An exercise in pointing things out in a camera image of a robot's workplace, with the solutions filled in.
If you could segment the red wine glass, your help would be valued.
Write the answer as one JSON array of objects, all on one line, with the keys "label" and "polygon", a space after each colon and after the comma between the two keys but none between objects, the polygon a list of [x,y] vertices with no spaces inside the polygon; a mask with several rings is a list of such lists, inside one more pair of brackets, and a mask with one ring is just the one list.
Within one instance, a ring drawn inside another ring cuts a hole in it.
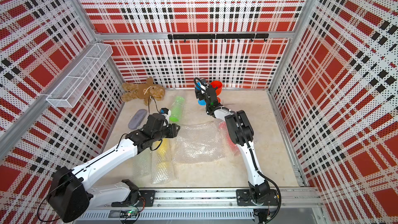
[{"label": "red wine glass", "polygon": [[222,88],[223,88],[222,82],[220,82],[220,81],[213,81],[213,82],[211,82],[210,84],[212,85],[213,88],[216,89],[217,100],[218,100],[218,102],[220,102],[219,95],[221,94]]}]

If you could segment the clear bubble wrap sheet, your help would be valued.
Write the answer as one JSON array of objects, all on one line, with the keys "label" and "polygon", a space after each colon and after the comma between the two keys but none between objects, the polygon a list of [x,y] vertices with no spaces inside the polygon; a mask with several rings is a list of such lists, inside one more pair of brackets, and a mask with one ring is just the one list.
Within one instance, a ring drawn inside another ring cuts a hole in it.
[{"label": "clear bubble wrap sheet", "polygon": [[214,121],[182,125],[177,138],[193,139],[197,144],[199,163],[213,162],[225,157],[223,138]]},{"label": "clear bubble wrap sheet", "polygon": [[199,163],[197,144],[193,139],[177,138],[174,142],[173,161],[176,163]]}]

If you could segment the blue wine glass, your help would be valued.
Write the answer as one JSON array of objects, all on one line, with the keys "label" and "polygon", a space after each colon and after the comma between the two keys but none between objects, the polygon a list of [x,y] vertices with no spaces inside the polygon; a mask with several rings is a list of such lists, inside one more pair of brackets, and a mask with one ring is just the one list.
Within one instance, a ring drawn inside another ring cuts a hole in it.
[{"label": "blue wine glass", "polygon": [[206,102],[205,102],[205,100],[198,100],[198,104],[202,105],[202,106],[205,106]]}]

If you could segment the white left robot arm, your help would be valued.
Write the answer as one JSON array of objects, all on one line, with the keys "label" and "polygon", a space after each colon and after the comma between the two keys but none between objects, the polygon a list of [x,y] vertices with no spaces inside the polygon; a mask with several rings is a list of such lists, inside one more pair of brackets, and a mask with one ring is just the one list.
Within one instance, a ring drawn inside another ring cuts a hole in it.
[{"label": "white left robot arm", "polygon": [[175,138],[180,127],[170,123],[170,116],[171,111],[162,108],[149,115],[142,128],[127,134],[108,151],[73,169],[58,169],[52,176],[46,200],[59,218],[70,223],[86,210],[108,203],[136,205],[141,194],[129,179],[99,188],[94,184],[118,165],[151,148],[154,142]]}]

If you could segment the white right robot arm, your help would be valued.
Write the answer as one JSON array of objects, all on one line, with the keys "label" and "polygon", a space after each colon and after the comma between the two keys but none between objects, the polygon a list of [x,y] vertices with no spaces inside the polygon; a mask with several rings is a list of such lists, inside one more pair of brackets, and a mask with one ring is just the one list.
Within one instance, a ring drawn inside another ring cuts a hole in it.
[{"label": "white right robot arm", "polygon": [[260,168],[254,147],[254,130],[244,111],[233,111],[217,98],[216,88],[195,78],[195,95],[206,103],[206,114],[224,121],[232,143],[240,151],[248,174],[249,199],[256,205],[281,206],[281,193],[276,183],[266,177]]}]

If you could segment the wrapped bright green glass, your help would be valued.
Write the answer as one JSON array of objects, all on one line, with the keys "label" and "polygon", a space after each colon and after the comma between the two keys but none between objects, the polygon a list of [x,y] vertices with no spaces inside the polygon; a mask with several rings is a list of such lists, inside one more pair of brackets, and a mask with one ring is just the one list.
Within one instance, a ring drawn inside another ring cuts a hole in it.
[{"label": "wrapped bright green glass", "polygon": [[182,96],[176,96],[174,102],[171,106],[171,115],[169,120],[173,123],[178,123],[181,121],[184,106],[185,106],[185,98]]}]

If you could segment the brown teddy bear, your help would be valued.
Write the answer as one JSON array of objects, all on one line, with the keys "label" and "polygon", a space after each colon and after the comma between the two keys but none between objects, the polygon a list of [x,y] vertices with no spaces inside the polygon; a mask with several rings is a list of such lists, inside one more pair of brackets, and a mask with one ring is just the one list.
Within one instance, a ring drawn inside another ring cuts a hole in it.
[{"label": "brown teddy bear", "polygon": [[125,91],[121,97],[123,102],[141,99],[144,100],[146,106],[149,105],[152,99],[161,101],[165,96],[164,87],[155,84],[152,77],[147,78],[143,84],[123,83],[122,89]]}]

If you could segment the wrapped yellow glass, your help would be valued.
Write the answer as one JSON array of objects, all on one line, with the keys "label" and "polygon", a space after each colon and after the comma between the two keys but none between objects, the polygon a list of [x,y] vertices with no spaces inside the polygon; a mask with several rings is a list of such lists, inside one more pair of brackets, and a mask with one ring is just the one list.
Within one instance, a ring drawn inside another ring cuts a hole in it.
[{"label": "wrapped yellow glass", "polygon": [[151,181],[167,184],[175,179],[170,140],[163,139],[152,144]]}]

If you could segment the wrapped pink red glass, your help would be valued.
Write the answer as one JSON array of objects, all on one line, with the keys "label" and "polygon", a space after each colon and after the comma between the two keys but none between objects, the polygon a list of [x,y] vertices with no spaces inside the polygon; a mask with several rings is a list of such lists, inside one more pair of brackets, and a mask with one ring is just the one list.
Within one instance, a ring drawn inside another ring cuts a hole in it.
[{"label": "wrapped pink red glass", "polygon": [[227,147],[229,148],[229,151],[231,152],[231,154],[233,156],[239,156],[240,155],[240,151],[238,149],[238,147],[236,146],[236,144],[234,144],[229,136],[229,132],[227,129],[227,125],[225,122],[221,122],[219,124],[219,130],[221,132],[222,137],[224,138],[224,140],[226,141]]}]

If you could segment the green circuit board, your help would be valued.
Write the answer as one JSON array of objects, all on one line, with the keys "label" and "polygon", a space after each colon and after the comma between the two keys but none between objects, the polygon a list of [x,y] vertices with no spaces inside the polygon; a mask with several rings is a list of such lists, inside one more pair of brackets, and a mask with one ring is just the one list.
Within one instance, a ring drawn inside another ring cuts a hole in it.
[{"label": "green circuit board", "polygon": [[129,218],[136,218],[139,214],[139,210],[131,209],[131,210],[121,210],[120,211],[120,218],[121,219],[129,219]]}]

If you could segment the black wall hook rail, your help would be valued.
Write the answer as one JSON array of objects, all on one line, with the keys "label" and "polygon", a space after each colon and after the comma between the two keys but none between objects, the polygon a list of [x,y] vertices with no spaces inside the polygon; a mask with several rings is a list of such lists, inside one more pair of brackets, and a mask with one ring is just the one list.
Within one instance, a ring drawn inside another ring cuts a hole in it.
[{"label": "black wall hook rail", "polygon": [[213,40],[213,39],[268,39],[269,34],[268,33],[244,33],[244,34],[237,34],[237,33],[232,33],[232,34],[169,34],[168,36],[169,40]]}]

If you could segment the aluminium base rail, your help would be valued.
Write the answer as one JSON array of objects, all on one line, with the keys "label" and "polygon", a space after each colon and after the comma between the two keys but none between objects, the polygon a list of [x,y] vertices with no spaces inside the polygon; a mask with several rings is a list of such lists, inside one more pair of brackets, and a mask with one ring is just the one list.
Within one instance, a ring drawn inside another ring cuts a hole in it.
[{"label": "aluminium base rail", "polygon": [[[312,187],[281,187],[281,207],[323,206],[319,192]],[[145,208],[276,208],[276,196],[254,203],[246,188],[142,188]]]}]

